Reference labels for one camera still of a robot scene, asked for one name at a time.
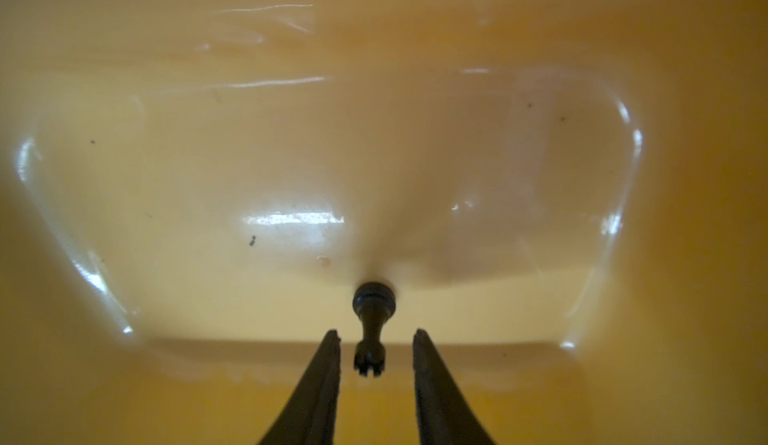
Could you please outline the yellow tray with black pieces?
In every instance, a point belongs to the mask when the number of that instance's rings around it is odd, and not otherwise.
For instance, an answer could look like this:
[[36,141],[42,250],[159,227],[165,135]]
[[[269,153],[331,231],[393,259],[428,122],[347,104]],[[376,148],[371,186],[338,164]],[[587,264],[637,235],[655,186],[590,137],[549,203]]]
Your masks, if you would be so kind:
[[[388,286],[385,370],[352,301]],[[767,0],[1,0],[1,440],[767,440]]]

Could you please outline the black rook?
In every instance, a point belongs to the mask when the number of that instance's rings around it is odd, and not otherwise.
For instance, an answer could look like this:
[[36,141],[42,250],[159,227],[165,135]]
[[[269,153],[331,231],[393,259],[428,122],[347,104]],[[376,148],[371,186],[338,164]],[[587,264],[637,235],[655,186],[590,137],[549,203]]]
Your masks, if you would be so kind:
[[355,348],[354,369],[363,377],[370,373],[379,377],[386,364],[386,348],[381,335],[384,325],[396,311],[395,295],[382,283],[368,282],[356,290],[352,307],[362,325],[362,340]]

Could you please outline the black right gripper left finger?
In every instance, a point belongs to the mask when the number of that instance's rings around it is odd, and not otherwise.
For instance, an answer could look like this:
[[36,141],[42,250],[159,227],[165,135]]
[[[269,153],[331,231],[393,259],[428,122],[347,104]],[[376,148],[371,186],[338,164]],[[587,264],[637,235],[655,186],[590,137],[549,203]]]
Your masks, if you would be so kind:
[[333,444],[340,379],[340,337],[329,330],[259,444]]

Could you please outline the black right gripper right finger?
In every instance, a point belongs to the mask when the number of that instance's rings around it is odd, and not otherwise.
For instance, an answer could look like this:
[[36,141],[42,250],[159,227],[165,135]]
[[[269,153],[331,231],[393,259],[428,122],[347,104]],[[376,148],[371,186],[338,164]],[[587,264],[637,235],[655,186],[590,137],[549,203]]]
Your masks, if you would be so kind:
[[412,352],[420,443],[494,444],[426,330],[416,331]]

